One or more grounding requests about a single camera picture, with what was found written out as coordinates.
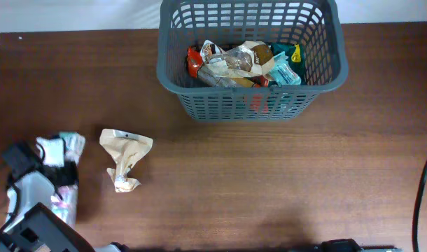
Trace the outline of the Kleenex tissue multipack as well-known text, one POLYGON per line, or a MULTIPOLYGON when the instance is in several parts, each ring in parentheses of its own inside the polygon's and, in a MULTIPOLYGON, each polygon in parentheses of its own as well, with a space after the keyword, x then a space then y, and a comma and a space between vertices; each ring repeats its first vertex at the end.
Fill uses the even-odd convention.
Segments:
MULTIPOLYGON (((51 167, 63 167, 65 161, 73 161, 78 166, 85 147, 85 137, 76 132, 60 132, 50 140, 46 163, 51 167)), ((52 212, 71 228, 76 223, 78 184, 57 187, 51 197, 52 212)))

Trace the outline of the beige paper bag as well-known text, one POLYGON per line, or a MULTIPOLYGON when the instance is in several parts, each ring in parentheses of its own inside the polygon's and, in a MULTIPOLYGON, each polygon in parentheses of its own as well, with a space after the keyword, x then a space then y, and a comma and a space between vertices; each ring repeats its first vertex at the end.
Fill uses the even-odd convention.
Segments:
POLYGON ((117 193, 133 191, 141 183, 128 177, 135 164, 146 156, 153 146, 153 140, 147 136, 124 132, 118 129, 103 129, 99 144, 112 157, 115 168, 107 168, 117 193))

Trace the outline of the orange spaghetti pasta packet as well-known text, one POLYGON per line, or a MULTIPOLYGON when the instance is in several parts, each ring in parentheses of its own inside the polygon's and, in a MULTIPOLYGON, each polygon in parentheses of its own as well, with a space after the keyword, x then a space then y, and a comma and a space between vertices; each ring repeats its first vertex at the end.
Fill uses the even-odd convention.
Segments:
POLYGON ((193 47, 189 47, 186 57, 188 73, 191 77, 196 78, 211 87, 222 88, 261 88, 267 87, 269 81, 263 77, 252 78, 228 78, 215 76, 202 61, 200 52, 193 47))

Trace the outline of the beige brown snack bag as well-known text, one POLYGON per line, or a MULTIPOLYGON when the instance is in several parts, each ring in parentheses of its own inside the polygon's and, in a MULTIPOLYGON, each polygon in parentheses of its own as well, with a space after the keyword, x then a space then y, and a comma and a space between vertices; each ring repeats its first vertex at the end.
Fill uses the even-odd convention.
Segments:
POLYGON ((225 51, 206 40, 200 50, 204 66, 215 76, 250 78, 268 74, 275 65, 270 47, 262 41, 245 41, 225 51))

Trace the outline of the small light green packet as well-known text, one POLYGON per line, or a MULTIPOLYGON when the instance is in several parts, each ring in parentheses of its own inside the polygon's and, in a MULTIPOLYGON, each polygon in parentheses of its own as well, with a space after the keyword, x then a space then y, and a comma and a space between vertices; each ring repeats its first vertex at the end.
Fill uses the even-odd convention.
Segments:
POLYGON ((301 85, 301 77, 291 69, 287 59, 288 57, 285 55, 285 52, 280 52, 278 55, 275 55, 274 67, 269 72, 269 75, 279 87, 285 85, 301 85))

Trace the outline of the green Nescafe coffee bag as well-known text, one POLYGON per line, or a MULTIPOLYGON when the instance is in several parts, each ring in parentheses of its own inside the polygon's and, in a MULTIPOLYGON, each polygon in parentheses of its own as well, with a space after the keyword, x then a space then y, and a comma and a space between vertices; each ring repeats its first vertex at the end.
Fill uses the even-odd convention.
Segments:
POLYGON ((300 44, 271 43, 270 49, 274 56, 281 52, 285 52, 291 69, 301 77, 302 84, 306 73, 304 48, 300 44))

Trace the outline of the grey plastic basket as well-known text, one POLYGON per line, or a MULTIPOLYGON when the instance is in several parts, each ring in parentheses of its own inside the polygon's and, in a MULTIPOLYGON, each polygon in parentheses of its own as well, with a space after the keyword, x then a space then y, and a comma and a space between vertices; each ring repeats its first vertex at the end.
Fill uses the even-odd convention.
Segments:
POLYGON ((347 79, 344 35, 334 0, 163 1, 157 78, 199 121, 288 120, 347 79), (212 41, 227 50, 245 41, 299 45, 300 85, 210 87, 190 76, 191 47, 212 41))

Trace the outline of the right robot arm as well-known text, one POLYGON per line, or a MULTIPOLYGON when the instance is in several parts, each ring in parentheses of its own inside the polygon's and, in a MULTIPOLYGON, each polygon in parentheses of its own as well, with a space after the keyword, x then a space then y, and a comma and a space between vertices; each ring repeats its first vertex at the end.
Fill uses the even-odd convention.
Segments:
POLYGON ((403 252, 394 246, 360 246, 353 239, 324 241, 320 245, 322 252, 403 252))

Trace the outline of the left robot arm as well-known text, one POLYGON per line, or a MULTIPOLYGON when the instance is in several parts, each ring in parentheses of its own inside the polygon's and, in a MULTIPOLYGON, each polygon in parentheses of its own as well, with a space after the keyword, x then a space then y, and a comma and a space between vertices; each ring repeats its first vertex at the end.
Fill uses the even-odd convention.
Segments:
POLYGON ((35 143, 19 141, 3 153, 10 168, 8 213, 0 227, 0 251, 122 252, 112 242, 93 247, 74 229, 78 202, 77 166, 85 137, 60 132, 35 143))

